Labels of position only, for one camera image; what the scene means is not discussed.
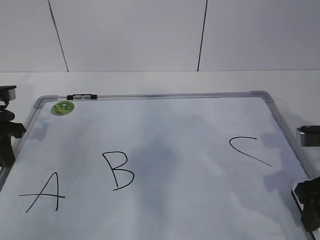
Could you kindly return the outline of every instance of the tile grout line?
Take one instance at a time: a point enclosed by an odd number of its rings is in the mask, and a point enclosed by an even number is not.
[[[63,60],[64,60],[64,63],[65,63],[66,71],[69,72],[67,61],[66,61],[66,57],[65,57],[65,53],[64,53],[64,49],[62,48],[61,40],[60,40],[60,37],[59,37],[56,20],[55,20],[55,17],[54,17],[54,13],[52,12],[50,0],[48,0],[48,5],[49,5],[50,13],[51,13],[51,18],[52,18],[52,21],[53,21],[53,24],[54,24],[55,32],[56,32],[56,35],[57,35],[58,40],[59,40],[59,44],[60,44]]]
[[[208,8],[208,0],[205,1],[205,10],[204,10],[204,17],[203,17],[203,26],[202,26],[202,35],[201,35],[201,43],[200,43],[200,52],[199,52],[199,60],[198,60],[197,72],[199,72],[199,67],[200,67],[202,42],[204,40],[205,24],[206,24],[206,17],[207,17],[207,8]]]

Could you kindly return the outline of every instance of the black marker writing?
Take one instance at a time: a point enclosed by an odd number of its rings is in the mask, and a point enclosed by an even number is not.
[[[42,193],[46,186],[48,185],[49,181],[51,180],[51,178],[53,176],[56,176],[56,195],[54,194],[46,194],[46,193]],[[33,201],[33,203],[31,204],[31,206],[25,211],[25,213],[27,213],[32,207],[33,205],[36,203],[36,201],[38,200],[38,198],[40,196],[51,196],[51,197],[55,197],[56,198],[56,208],[55,210],[58,211],[58,207],[59,207],[59,198],[62,198],[64,199],[65,196],[60,196],[59,195],[59,178],[58,178],[58,173],[55,171],[54,173],[52,173],[52,175],[49,177],[48,181],[45,183],[44,187],[42,188],[42,190],[40,191],[40,193],[38,194],[22,194],[22,195],[19,195],[19,196],[36,196],[35,200]]]
[[[111,164],[110,164],[110,162],[109,162],[109,160],[108,160],[108,158],[107,158],[107,155],[108,155],[108,154],[115,154],[115,153],[123,154],[123,155],[125,156],[125,162],[122,163],[122,164],[119,165],[119,166],[112,167]],[[123,188],[127,187],[128,185],[130,185],[130,184],[133,182],[133,180],[134,180],[134,178],[135,178],[135,174],[134,174],[132,171],[130,171],[130,170],[126,170],[126,169],[120,168],[120,167],[122,167],[123,165],[125,165],[125,164],[128,162],[128,157],[127,157],[127,155],[126,155],[124,152],[122,152],[122,151],[108,151],[108,152],[102,153],[102,156],[104,157],[104,159],[106,160],[106,162],[109,164],[109,167],[111,168],[111,171],[112,171],[112,174],[113,174],[113,177],[114,177],[114,180],[115,180],[115,184],[116,184],[116,187],[117,187],[117,188],[116,188],[116,189],[113,189],[113,191],[116,191],[116,190],[119,190],[119,189],[123,189]],[[115,174],[115,171],[124,171],[124,172],[131,173],[131,174],[132,174],[132,179],[131,179],[131,181],[130,181],[128,184],[119,187],[118,181],[117,181],[117,177],[116,177],[116,174]]]
[[[266,163],[266,162],[264,162],[264,161],[262,161],[262,160],[260,160],[260,159],[258,159],[258,158],[256,158],[256,157],[254,157],[254,156],[251,156],[251,155],[249,155],[249,154],[246,154],[246,153],[244,153],[243,151],[240,151],[239,149],[235,148],[235,147],[232,145],[232,143],[231,143],[231,141],[234,140],[234,139],[254,139],[254,140],[257,140],[257,138],[255,138],[255,137],[249,137],[249,136],[236,136],[236,137],[233,137],[233,138],[231,138],[231,139],[229,140],[229,144],[230,144],[231,147],[233,147],[233,148],[234,148],[235,150],[237,150],[239,153],[242,153],[242,154],[244,154],[244,155],[246,155],[246,156],[248,156],[248,157],[250,157],[250,158],[253,158],[253,159],[255,159],[255,160],[258,160],[259,162],[261,162],[261,163],[263,163],[263,164],[266,164],[266,165],[268,165],[269,167],[271,167],[270,164],[268,164],[268,163]]]

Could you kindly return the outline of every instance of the white surface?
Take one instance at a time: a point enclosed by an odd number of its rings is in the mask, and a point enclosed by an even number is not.
[[[306,239],[291,197],[306,175],[260,98],[47,103],[0,193],[1,239]],[[260,158],[267,166],[235,151]],[[121,190],[104,152],[134,172]],[[121,155],[108,156],[116,167]],[[53,172],[56,199],[35,196]],[[131,180],[115,172],[119,185]],[[56,194],[53,180],[43,191]]]
[[[1,0],[0,72],[65,72],[46,0]]]
[[[320,124],[320,71],[219,72],[88,72],[0,73],[0,86],[17,85],[8,107],[24,123],[36,99],[43,95],[227,93],[263,90],[295,135],[302,125]],[[320,150],[305,148],[320,176]]]
[[[71,72],[196,71],[205,0],[52,0]]]
[[[201,71],[320,69],[318,0],[208,0]]]

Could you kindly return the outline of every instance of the round sticker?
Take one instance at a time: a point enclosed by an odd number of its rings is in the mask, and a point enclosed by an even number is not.
[[[56,116],[63,116],[71,113],[75,109],[75,105],[70,101],[61,101],[53,105],[51,113]]]

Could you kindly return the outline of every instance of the whiteboard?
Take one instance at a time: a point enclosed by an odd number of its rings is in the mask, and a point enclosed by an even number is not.
[[[291,189],[307,176],[261,98],[73,102],[41,109],[1,240],[306,239]]]

